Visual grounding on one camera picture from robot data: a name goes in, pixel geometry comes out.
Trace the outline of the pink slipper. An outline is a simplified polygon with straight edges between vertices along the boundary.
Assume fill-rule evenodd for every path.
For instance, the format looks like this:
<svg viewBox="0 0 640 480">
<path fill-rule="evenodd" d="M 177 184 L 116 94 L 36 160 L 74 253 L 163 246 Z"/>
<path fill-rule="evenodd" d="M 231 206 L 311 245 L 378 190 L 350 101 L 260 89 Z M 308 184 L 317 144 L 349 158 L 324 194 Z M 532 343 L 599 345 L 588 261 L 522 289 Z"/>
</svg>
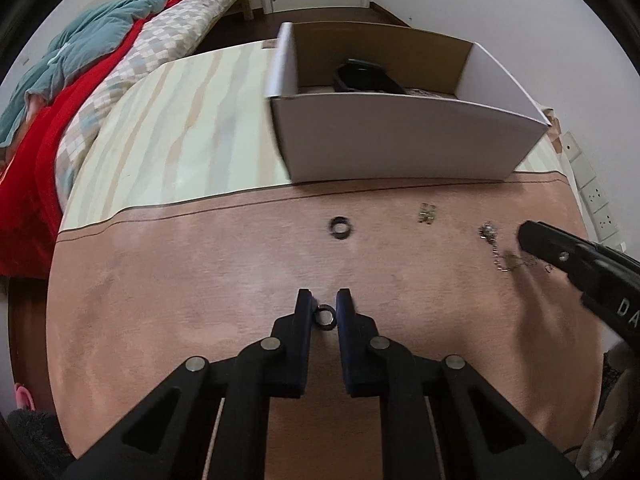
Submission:
<svg viewBox="0 0 640 480">
<path fill-rule="evenodd" d="M 19 410 L 35 411 L 36 408 L 34 400 L 32 400 L 32 395 L 25 386 L 21 384 L 15 384 L 14 396 L 16 407 Z"/>
</svg>

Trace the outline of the small gold earring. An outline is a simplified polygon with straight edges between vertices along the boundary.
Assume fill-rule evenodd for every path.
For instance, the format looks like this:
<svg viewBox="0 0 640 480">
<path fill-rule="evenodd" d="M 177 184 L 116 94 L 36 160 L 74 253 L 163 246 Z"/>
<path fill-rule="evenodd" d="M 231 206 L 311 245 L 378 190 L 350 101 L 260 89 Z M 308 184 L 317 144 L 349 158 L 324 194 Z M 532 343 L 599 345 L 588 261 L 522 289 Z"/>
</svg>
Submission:
<svg viewBox="0 0 640 480">
<path fill-rule="evenodd" d="M 418 212 L 420 223 L 432 224 L 437 216 L 437 207 L 433 204 L 422 203 Z"/>
</svg>

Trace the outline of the red bed cover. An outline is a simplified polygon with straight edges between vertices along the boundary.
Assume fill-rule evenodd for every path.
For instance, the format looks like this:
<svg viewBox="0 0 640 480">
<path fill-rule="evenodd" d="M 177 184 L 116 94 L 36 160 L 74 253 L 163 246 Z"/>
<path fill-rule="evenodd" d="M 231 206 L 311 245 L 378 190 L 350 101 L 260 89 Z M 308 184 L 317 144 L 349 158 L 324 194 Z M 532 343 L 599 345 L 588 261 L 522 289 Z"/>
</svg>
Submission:
<svg viewBox="0 0 640 480">
<path fill-rule="evenodd" d="M 165 9 L 178 1 L 168 0 Z M 2 275 L 8 278 L 48 276 L 62 221 L 54 176 L 62 132 L 81 104 L 129 51 L 142 26 L 157 14 L 135 21 L 114 52 L 81 74 L 51 103 L 43 103 L 36 96 L 28 100 L 26 119 L 14 141 L 8 148 L 1 147 Z"/>
</svg>

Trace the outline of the white cardboard box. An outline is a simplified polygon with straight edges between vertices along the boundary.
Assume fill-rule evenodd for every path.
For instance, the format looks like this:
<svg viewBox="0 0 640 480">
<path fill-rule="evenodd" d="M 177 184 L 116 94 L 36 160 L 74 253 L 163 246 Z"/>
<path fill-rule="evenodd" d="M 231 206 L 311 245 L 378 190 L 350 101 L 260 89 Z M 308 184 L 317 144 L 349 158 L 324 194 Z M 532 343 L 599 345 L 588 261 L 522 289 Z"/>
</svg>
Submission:
<svg viewBox="0 0 640 480">
<path fill-rule="evenodd" d="M 348 58 L 383 66 L 406 93 L 335 92 Z M 502 181 L 550 126 L 481 44 L 395 25 L 282 24 L 265 96 L 295 183 Z"/>
</svg>

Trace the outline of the black watch band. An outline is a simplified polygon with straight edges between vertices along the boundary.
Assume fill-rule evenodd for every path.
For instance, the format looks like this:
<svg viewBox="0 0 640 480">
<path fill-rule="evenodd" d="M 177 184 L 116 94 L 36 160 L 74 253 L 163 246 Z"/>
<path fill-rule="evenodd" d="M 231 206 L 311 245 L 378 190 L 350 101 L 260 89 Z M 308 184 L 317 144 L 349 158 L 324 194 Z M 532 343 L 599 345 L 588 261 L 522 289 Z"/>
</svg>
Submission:
<svg viewBox="0 0 640 480">
<path fill-rule="evenodd" d="M 348 58 L 333 73 L 335 92 L 405 94 L 381 65 Z"/>
</svg>

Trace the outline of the checkered bed sheet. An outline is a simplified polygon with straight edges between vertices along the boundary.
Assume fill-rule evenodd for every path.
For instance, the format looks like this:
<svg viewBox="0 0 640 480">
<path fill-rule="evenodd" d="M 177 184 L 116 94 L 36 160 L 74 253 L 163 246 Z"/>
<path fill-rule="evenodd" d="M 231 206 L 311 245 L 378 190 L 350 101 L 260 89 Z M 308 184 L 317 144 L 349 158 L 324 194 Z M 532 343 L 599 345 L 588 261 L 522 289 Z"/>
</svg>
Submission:
<svg viewBox="0 0 640 480">
<path fill-rule="evenodd" d="M 180 0 L 151 18 L 125 56 L 62 132 L 55 159 L 56 202 L 65 208 L 79 170 L 112 108 L 138 81 L 192 53 L 238 0 Z"/>
</svg>

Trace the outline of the blue-grey blanket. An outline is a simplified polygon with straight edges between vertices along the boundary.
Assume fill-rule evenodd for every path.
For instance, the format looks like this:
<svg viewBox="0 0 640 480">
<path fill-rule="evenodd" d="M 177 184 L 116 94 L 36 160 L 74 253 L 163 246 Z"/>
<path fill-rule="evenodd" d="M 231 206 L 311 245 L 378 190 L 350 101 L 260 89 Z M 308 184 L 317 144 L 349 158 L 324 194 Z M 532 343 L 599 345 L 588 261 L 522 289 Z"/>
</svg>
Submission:
<svg viewBox="0 0 640 480">
<path fill-rule="evenodd" d="M 25 121 L 28 100 L 51 101 L 101 58 L 114 52 L 137 20 L 160 13 L 168 0 L 94 0 L 54 36 L 42 57 L 12 86 L 1 113 L 1 146 L 8 148 Z"/>
</svg>

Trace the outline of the white wall sockets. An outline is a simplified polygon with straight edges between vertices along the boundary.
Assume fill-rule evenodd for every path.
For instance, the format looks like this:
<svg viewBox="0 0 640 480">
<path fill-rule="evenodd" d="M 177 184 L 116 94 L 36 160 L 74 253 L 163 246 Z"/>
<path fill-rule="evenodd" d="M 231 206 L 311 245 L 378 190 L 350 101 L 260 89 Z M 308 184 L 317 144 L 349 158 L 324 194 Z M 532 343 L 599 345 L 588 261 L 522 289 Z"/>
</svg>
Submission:
<svg viewBox="0 0 640 480">
<path fill-rule="evenodd" d="M 599 243 L 626 252 L 626 243 L 617 227 L 604 188 L 585 154 L 570 132 L 561 136 L 563 153 L 572 168 L 579 198 L 586 208 L 587 218 Z"/>
</svg>

